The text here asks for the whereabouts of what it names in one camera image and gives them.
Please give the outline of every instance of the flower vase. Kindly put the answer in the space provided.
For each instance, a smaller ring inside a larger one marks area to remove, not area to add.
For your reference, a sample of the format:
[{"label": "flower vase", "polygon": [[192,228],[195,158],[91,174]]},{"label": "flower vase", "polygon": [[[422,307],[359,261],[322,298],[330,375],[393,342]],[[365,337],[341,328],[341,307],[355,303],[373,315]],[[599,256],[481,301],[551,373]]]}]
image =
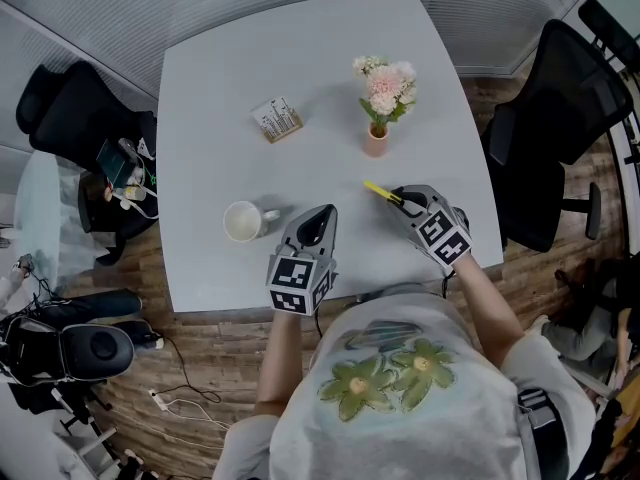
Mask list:
[{"label": "flower vase", "polygon": [[373,158],[377,158],[387,152],[387,137],[389,136],[389,127],[387,125],[384,126],[384,136],[376,137],[371,131],[373,126],[374,123],[371,123],[369,125],[369,128],[367,129],[367,138],[364,144],[364,152]]}]

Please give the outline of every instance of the black office chair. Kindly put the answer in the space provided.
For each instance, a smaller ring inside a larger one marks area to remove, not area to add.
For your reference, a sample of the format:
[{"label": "black office chair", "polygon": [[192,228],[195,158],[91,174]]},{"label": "black office chair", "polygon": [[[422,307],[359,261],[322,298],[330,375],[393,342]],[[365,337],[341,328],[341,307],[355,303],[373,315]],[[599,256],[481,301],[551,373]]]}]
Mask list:
[{"label": "black office chair", "polygon": [[[126,138],[137,147],[144,137],[155,156],[153,114],[133,112],[125,107],[88,62],[76,62],[61,74],[38,66],[20,97],[16,120],[20,129],[29,135],[34,149],[71,160],[92,173],[102,173],[96,158],[105,140],[117,144],[119,139]],[[155,173],[155,162],[145,160],[145,165]],[[150,176],[145,185],[156,191],[150,184]],[[126,240],[155,222],[135,209],[123,210],[115,198],[109,203],[101,198],[91,201],[82,186],[78,203],[85,232],[116,232],[116,247],[110,249],[108,256],[98,259],[104,265],[115,263]],[[139,206],[149,216],[158,213],[155,197],[146,197]]]},{"label": "black office chair", "polygon": [[551,248],[560,211],[587,213],[596,238],[600,191],[563,199],[564,168],[632,110],[629,91],[602,54],[558,20],[549,21],[520,94],[498,105],[482,136],[503,243]]}]

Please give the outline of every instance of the white mug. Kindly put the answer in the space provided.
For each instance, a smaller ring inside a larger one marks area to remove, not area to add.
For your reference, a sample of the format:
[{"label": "white mug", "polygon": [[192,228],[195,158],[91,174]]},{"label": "white mug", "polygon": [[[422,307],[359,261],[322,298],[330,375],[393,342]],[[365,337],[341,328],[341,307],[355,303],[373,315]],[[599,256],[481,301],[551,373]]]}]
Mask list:
[{"label": "white mug", "polygon": [[224,211],[223,225],[234,242],[250,242],[263,236],[269,222],[280,217],[280,210],[263,212],[249,201],[236,201]]}]

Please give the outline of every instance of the wooden floor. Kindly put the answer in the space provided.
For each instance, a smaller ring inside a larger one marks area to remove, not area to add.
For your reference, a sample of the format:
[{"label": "wooden floor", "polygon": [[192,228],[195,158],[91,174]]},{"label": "wooden floor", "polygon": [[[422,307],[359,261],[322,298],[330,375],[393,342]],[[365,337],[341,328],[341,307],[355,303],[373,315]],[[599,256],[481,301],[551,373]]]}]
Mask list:
[{"label": "wooden floor", "polygon": [[[480,132],[491,118],[495,104],[510,100],[521,85],[522,80],[463,80]],[[541,313],[552,314],[568,304],[568,291],[554,279],[556,269],[572,272],[587,258],[622,255],[620,194],[606,138],[598,140],[574,166],[567,168],[565,197],[586,197],[591,181],[596,181],[602,191],[602,224],[598,240],[585,238],[584,215],[563,212],[550,252],[540,254],[509,243],[505,263],[489,269],[490,277],[524,325]],[[176,396],[197,401],[213,419],[227,423],[248,416],[269,333],[271,311],[174,314],[158,225],[130,241],[116,267],[86,273],[74,282],[69,294],[81,295],[122,287],[136,291],[143,298],[145,318],[155,329],[175,341],[192,383],[203,390],[215,390],[222,402],[209,403],[188,389],[167,394],[167,398]],[[467,318],[455,279],[450,287],[452,293],[449,298]],[[327,328],[343,311],[343,305],[343,301],[325,304],[320,325]],[[318,342],[313,319],[304,319],[303,329],[303,345],[308,359]],[[180,384],[184,384],[184,376],[178,355],[168,342],[163,350],[139,353],[125,375],[110,380],[101,388],[100,394],[113,404],[115,410],[105,413],[95,407],[94,414],[101,426],[117,427],[118,432],[110,441],[118,452],[125,448],[133,449],[150,468],[164,477],[209,478],[220,456],[224,432],[210,422],[180,419],[161,412],[148,394],[151,388],[164,390]],[[188,408],[183,414],[203,416],[197,409]],[[177,439],[165,437],[160,432]]]}]

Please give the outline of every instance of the hand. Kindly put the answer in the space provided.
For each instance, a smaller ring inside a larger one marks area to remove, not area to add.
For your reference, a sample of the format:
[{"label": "hand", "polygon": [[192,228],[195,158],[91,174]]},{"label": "hand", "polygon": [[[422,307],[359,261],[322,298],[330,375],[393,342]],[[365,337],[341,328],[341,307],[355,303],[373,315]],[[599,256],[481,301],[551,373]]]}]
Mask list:
[{"label": "hand", "polygon": [[33,258],[31,254],[24,254],[18,259],[18,267],[22,270],[26,276],[31,270],[33,270]]}]

